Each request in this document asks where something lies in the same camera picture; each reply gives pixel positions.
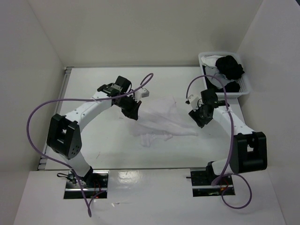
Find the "white tank top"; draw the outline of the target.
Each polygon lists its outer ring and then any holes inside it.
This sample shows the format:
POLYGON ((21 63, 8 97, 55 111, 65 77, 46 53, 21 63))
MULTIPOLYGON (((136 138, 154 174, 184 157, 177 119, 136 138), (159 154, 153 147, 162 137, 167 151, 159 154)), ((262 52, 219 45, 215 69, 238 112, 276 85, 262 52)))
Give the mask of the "white tank top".
POLYGON ((167 141, 174 136, 198 136, 192 125, 179 114, 173 96, 151 100, 140 106, 138 120, 132 120, 119 113, 126 122, 130 135, 140 138, 140 144, 149 148, 156 139, 167 141))

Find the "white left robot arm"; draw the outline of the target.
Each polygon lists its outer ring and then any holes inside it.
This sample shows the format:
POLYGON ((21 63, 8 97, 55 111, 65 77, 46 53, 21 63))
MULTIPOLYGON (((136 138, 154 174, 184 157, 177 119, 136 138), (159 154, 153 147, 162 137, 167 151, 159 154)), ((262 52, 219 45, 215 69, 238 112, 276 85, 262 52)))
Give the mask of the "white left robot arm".
POLYGON ((114 83, 100 86, 90 101, 65 115, 55 114, 51 118, 47 145, 73 168, 77 174, 76 181, 82 187, 90 186, 98 176, 81 153, 81 132, 100 113, 114 105, 121 109, 125 117, 137 120, 141 98, 147 90, 141 88, 126 95, 130 86, 128 79, 118 76, 114 83))

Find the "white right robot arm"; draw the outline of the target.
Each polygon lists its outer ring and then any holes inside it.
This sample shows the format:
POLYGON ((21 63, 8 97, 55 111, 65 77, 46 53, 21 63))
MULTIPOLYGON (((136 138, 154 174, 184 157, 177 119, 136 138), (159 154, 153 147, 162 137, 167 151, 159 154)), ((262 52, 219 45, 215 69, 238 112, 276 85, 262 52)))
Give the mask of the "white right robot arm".
POLYGON ((248 127, 232 110, 228 100, 218 99, 213 90, 204 90, 200 96, 190 95, 186 104, 192 110, 189 116, 198 127, 203 128, 211 121, 217 122, 230 137, 227 158, 209 162, 205 178, 216 184, 224 175, 262 171, 267 168, 267 140, 263 132, 248 127))

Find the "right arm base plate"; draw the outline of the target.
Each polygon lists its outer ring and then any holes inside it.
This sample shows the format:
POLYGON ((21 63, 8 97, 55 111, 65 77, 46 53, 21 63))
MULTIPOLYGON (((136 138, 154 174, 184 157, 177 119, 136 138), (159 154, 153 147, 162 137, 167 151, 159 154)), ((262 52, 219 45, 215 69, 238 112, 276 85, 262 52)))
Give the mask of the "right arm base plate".
POLYGON ((221 196, 224 191, 224 195, 235 195, 231 176, 223 177, 216 186, 212 186, 211 180, 215 177, 203 167, 191 169, 186 178, 191 181, 193 197, 221 196))

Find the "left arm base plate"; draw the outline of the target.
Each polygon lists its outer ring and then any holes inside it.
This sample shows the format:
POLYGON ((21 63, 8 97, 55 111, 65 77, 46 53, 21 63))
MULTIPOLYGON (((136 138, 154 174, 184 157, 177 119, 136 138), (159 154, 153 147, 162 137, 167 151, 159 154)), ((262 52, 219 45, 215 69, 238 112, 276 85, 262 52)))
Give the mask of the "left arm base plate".
MULTIPOLYGON (((87 199, 91 199, 92 197, 96 199, 106 199, 109 171, 95 170, 94 174, 97 174, 96 178, 93 181, 89 181, 88 184, 80 180, 85 197, 87 199)), ((79 181, 71 171, 69 171, 68 174, 57 173, 57 177, 66 179, 64 199, 83 199, 79 181)))

